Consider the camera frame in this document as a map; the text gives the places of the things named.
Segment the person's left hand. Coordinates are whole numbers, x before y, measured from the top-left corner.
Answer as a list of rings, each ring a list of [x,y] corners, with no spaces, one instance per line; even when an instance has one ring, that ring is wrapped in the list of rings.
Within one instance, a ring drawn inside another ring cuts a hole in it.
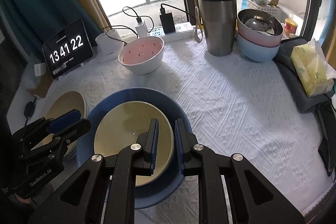
[[[20,196],[18,196],[16,193],[14,194],[15,198],[21,202],[21,203],[24,203],[24,204],[32,204],[32,199],[31,198],[27,198],[27,199],[24,199]]]

